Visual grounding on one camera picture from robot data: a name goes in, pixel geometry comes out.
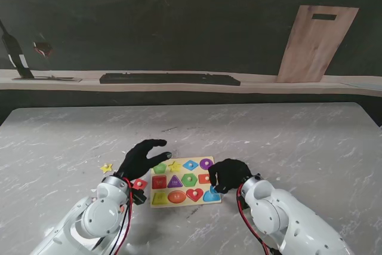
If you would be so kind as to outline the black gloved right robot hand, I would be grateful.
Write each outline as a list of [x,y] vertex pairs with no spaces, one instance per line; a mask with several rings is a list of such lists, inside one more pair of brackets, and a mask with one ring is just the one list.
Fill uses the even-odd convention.
[[238,189],[252,177],[246,163],[230,158],[210,166],[208,173],[214,190],[221,194],[226,194],[231,189]]

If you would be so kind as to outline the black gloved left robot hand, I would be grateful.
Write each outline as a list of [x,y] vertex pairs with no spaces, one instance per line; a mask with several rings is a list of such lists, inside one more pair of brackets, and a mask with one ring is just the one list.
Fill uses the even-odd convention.
[[120,168],[113,175],[120,179],[126,178],[129,181],[144,176],[151,168],[170,159],[171,152],[163,152],[152,158],[148,158],[148,153],[156,147],[164,147],[166,140],[147,139],[136,144],[125,156]]

